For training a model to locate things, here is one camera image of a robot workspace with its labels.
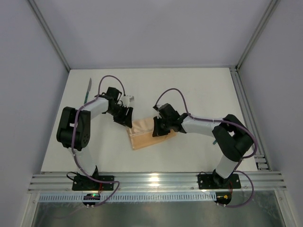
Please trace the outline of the orange cloth napkin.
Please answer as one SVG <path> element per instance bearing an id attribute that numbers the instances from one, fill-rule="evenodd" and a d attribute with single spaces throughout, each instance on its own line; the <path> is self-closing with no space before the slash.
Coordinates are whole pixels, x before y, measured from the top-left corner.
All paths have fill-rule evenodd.
<path id="1" fill-rule="evenodd" d="M 132 128 L 126 128 L 132 149 L 139 150 L 142 148 L 146 148 L 164 142 L 177 135 L 176 132 L 171 130 L 168 135 L 153 137 L 152 136 L 153 130 L 154 130 L 153 118 L 145 118 L 145 119 L 132 121 Z"/>

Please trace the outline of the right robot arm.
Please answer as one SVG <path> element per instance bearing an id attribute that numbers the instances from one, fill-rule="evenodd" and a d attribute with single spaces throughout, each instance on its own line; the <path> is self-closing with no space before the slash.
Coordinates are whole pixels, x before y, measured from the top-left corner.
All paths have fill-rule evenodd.
<path id="1" fill-rule="evenodd" d="M 256 142 L 239 119 L 232 114 L 221 119 L 203 119 L 189 113 L 179 114 L 168 103 L 155 105 L 153 108 L 159 114 L 153 118 L 153 137 L 165 136 L 174 131 L 196 133 L 215 139 L 223 156 L 211 174 L 198 175 L 198 184 L 200 189 L 227 189 L 231 179 L 235 179 L 234 171 Z"/>

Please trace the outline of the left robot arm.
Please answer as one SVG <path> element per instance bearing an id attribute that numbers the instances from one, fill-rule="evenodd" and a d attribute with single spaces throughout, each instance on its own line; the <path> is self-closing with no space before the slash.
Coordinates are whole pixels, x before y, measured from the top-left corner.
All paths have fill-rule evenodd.
<path id="1" fill-rule="evenodd" d="M 63 109 L 56 139 L 70 150 L 78 168 L 77 175 L 85 185 L 88 182 L 105 183 L 99 179 L 98 168 L 88 148 L 91 121 L 101 114 L 110 114 L 114 122 L 132 128 L 133 101 L 133 96 L 109 87 L 107 92 L 96 95 L 79 109 L 68 106 Z"/>

